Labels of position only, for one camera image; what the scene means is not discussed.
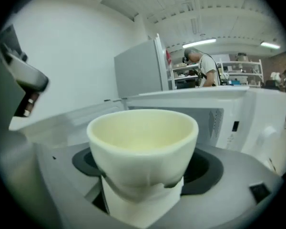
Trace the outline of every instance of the red object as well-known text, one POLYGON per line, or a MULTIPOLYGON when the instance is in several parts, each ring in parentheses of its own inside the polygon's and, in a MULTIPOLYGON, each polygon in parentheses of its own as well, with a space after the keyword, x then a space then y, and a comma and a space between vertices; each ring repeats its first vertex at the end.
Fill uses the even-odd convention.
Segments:
POLYGON ((166 51, 166 59, 167 59, 167 62, 168 62, 168 64, 171 64, 171 62, 172 62, 172 60, 171 60, 171 55, 170 55, 170 53, 168 52, 167 49, 165 49, 165 51, 166 51))

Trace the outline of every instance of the man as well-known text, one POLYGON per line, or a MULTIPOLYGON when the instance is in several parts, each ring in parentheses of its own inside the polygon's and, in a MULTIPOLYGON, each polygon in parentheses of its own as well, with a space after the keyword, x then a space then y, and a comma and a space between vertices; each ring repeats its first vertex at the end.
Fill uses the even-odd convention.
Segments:
POLYGON ((191 47, 185 49, 184 57, 187 61, 198 63, 201 73, 206 75, 206 78, 202 77, 199 87, 220 85, 216 63, 209 55, 191 47))

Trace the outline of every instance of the white t-shirt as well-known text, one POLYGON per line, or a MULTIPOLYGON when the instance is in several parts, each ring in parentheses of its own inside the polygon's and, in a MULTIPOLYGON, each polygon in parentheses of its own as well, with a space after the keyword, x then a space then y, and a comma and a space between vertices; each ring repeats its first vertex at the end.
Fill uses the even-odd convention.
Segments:
MULTIPOLYGON (((199 68, 201 70, 201 73, 207 74, 209 71, 214 70, 214 83, 216 86, 219 86, 219 78, 218 78, 218 73, 215 65, 215 61, 208 55, 203 55, 201 59, 198 62, 199 68)), ((202 87, 205 83, 206 79, 204 77, 201 78, 201 83, 199 87, 202 87)))

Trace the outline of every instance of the shelf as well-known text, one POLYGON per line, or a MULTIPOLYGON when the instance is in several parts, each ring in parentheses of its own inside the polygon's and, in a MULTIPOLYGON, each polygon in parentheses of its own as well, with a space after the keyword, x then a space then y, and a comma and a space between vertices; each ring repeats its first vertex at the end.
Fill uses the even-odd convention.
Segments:
POLYGON ((247 62, 247 61, 226 61, 226 62, 217 62, 222 64, 253 64, 253 65, 260 65, 260 62, 247 62))
POLYGON ((177 80, 188 80, 188 79, 193 79, 193 78, 197 78, 197 77, 198 77, 198 75, 183 76, 183 77, 175 78, 175 81, 177 81, 177 80))
POLYGON ((250 86, 250 87, 261 87, 259 85, 234 85, 234 86, 250 86))
POLYGON ((236 73, 236 72, 224 72, 224 73, 228 73, 229 75, 257 75, 262 77, 262 74, 256 74, 256 73, 236 73))
POLYGON ((182 66, 182 67, 177 67, 177 68, 173 68, 173 71, 181 71, 181 70, 190 70, 193 68, 198 67, 198 64, 191 64, 191 65, 187 65, 187 66, 182 66))

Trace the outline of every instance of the cup rim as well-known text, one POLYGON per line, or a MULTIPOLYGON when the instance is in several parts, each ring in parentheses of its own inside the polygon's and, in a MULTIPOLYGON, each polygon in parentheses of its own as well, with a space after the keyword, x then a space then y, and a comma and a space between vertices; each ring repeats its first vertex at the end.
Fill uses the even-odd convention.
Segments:
POLYGON ((193 140, 193 139, 198 137, 199 128, 198 128, 198 123, 196 122, 196 120, 194 118, 188 116, 187 114, 183 114, 183 113, 180 113, 180 112, 177 112, 177 111, 164 110, 164 109, 134 109, 134 110, 117 111, 117 112, 114 112, 114 113, 101 115, 101 116, 99 116, 99 117, 97 117, 97 118, 95 118, 95 119, 93 119, 92 121, 89 122, 89 124, 87 126, 87 129, 86 129, 86 133, 87 133, 87 136, 88 136, 90 142, 95 143, 98 147, 100 147, 102 149, 105 149, 108 152, 115 153, 117 155, 123 155, 123 156, 132 156, 132 157, 140 156, 140 157, 142 157, 142 156, 157 156, 157 155, 160 156, 160 155, 169 154, 169 153, 172 153, 172 152, 178 150, 179 147, 184 146, 185 144, 187 144, 191 140, 193 140), (121 112, 126 112, 126 111, 136 111, 136 112, 153 111, 153 112, 170 112, 170 113, 174 113, 175 115, 183 116, 186 119, 188 119, 190 122, 192 122, 193 129, 189 133, 189 135, 187 135, 185 138, 183 138, 183 139, 181 139, 181 140, 179 140, 179 141, 177 141, 177 142, 175 142, 173 144, 168 145, 166 148, 153 149, 153 150, 150 150, 147 153, 146 152, 140 152, 140 151, 135 151, 135 152, 134 151, 129 151, 127 149, 123 149, 123 148, 120 148, 118 146, 111 145, 111 144, 106 143, 106 142, 102 141, 101 139, 99 139, 91 131, 92 125, 95 124, 97 121, 99 121, 99 120, 101 120, 103 118, 107 118, 108 116, 111 116, 111 115, 118 115, 121 112))

